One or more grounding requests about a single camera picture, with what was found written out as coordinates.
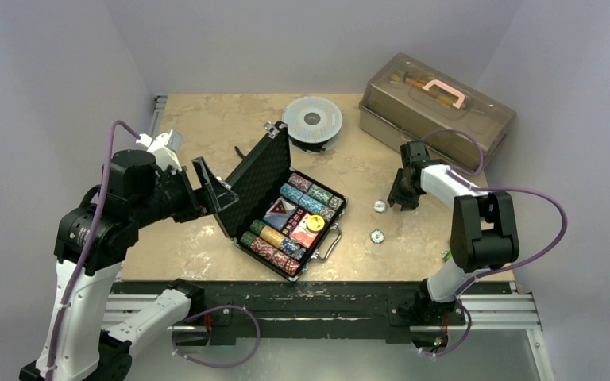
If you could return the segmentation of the white blue chip four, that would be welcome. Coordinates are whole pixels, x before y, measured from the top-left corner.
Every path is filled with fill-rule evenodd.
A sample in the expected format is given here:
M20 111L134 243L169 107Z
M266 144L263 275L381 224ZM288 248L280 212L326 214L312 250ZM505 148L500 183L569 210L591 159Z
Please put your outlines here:
M373 203L373 210L376 213L380 213L380 214L384 213L387 210L387 208L388 208L388 205L384 200L376 200Z

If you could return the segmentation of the white blue chip five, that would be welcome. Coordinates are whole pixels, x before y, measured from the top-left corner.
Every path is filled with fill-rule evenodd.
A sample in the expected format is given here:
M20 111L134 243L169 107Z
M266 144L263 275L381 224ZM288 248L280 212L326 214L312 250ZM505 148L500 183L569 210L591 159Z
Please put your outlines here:
M381 244L385 241L385 235L382 231L380 231L379 229L374 229L370 234L369 237L371 239L371 241L374 244Z

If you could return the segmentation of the blue playing card deck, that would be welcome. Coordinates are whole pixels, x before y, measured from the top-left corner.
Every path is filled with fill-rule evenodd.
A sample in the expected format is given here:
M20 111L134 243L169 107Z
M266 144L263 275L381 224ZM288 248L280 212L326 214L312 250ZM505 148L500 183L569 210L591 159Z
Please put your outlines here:
M272 213L271 209L272 209L272 206L274 205L274 203L267 209L267 211L265 212L265 214L262 218L262 221L264 223L266 223L267 225L270 225L274 229L280 231L284 227L284 225L286 224L286 222L288 221L290 216Z

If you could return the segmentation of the red triangular all-in marker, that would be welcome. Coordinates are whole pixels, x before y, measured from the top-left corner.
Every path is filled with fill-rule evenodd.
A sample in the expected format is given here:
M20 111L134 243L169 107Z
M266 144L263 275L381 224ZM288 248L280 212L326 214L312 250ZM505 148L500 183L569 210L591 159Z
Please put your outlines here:
M283 198L278 198L272 206L271 212L274 214L291 216L296 209L297 207L294 204L291 204Z

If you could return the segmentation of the black poker set case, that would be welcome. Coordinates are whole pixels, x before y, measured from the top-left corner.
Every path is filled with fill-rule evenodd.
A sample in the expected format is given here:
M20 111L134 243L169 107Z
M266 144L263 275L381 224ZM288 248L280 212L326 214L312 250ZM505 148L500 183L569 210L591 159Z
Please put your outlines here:
M313 259L327 261L319 248L338 221L347 198L291 165L288 126L265 124L266 134L227 178L238 196L217 216L238 248L290 282Z

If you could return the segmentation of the yellow big blind button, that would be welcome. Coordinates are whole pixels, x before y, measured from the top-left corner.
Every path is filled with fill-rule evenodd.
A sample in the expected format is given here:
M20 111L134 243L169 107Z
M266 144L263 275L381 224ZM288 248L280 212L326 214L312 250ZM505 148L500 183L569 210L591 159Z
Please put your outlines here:
M326 225L325 219L318 214L310 215L306 220L306 227L313 233L320 232Z

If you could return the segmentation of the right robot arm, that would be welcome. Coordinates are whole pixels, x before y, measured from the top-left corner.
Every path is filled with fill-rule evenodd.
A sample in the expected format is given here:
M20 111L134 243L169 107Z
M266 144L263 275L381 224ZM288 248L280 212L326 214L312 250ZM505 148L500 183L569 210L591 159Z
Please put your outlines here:
M441 160L432 159L424 143L400 146L402 167L388 196L390 206L416 210L421 196L431 194L452 210L450 260L417 291L416 317L432 323L446 306L485 271L517 260L519 239L512 197L483 190Z

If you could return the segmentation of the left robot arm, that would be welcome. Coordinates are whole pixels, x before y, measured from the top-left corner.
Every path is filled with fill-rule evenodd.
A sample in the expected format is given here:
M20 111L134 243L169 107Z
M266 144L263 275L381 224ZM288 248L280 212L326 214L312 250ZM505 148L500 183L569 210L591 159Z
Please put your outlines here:
M20 379L123 380L139 351L166 326L203 319L204 289L177 279L132 319L112 329L102 326L114 281L142 228L167 219L193 221L238 200L203 158L193 164L198 189L184 168L160 167L151 152L123 150L109 156L101 183L60 221L48 337L40 357L21 369Z

